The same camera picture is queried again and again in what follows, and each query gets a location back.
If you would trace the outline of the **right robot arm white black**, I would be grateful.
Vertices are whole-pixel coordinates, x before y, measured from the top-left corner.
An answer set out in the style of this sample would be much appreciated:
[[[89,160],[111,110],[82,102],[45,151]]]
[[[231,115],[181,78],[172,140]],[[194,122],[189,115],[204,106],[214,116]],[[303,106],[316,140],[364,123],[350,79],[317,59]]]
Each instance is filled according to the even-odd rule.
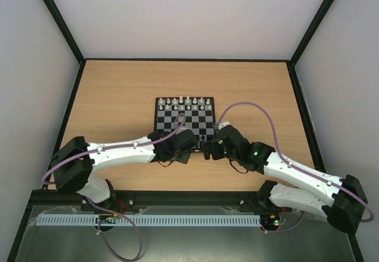
[[[201,144],[205,159],[226,158],[248,172],[258,172],[290,183],[291,187],[267,180],[257,196],[259,205],[298,209],[317,215],[346,234],[355,234],[363,222],[368,202],[360,181],[319,172],[280,154],[262,142],[249,142],[236,128],[222,124],[215,139]]]

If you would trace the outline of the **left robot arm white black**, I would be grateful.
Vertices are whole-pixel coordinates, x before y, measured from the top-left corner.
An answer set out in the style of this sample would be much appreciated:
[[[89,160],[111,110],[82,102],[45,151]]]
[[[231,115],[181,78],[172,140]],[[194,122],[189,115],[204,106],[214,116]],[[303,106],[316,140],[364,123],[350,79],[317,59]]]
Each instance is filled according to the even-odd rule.
[[[185,127],[174,134],[152,132],[132,141],[108,144],[87,143],[83,136],[78,136],[52,157],[52,166],[59,166],[53,171],[54,185],[61,195],[77,193],[93,203],[115,200],[111,182],[95,172],[130,163],[186,164],[197,145],[197,137]]]

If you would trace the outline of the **black aluminium rail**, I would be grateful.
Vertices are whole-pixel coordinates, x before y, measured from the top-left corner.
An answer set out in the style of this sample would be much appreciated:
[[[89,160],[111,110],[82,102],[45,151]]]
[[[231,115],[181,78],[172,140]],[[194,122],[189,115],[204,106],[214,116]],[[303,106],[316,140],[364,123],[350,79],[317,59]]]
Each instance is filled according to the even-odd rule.
[[[54,190],[34,190],[30,205],[79,205],[83,211],[93,211],[87,200],[78,194],[61,195]],[[150,206],[168,207],[222,207],[258,215],[273,215],[282,212],[281,207],[259,204],[256,192],[170,192],[117,190],[115,198],[98,204],[113,211],[137,213]]]

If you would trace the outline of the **black and white chessboard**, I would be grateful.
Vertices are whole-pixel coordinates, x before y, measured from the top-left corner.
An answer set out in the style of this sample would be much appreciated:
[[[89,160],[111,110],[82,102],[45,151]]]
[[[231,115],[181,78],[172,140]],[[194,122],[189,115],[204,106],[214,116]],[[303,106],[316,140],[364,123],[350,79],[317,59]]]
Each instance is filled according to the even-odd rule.
[[[215,130],[214,124],[216,123],[216,114],[214,108],[214,98],[210,96],[189,96],[191,103],[187,104],[185,102],[187,96],[183,96],[183,103],[179,103],[179,96],[174,97],[158,97],[155,99],[155,122],[154,122],[154,130],[157,132],[172,132],[177,126],[178,123],[175,122],[175,118],[183,113],[185,114],[185,126],[189,128],[197,138],[198,144],[192,148],[193,152],[201,151],[201,143],[204,141],[211,141],[215,138]],[[193,104],[194,97],[197,98],[197,104]],[[159,99],[163,99],[163,110],[159,110]],[[166,104],[166,99],[169,98],[171,100],[170,104]],[[178,103],[178,110],[174,110],[174,105],[172,103],[173,98],[176,98]],[[200,104],[200,98],[204,98],[204,103]],[[207,99],[210,99],[211,110],[207,109]],[[171,109],[167,111],[165,109],[166,105],[170,105]],[[184,106],[184,110],[180,110],[180,105]],[[191,110],[187,110],[187,105],[191,106]],[[197,110],[193,110],[192,106],[198,106]],[[200,110],[200,106],[204,105],[204,110]],[[201,136],[205,135],[205,140],[201,140]]]

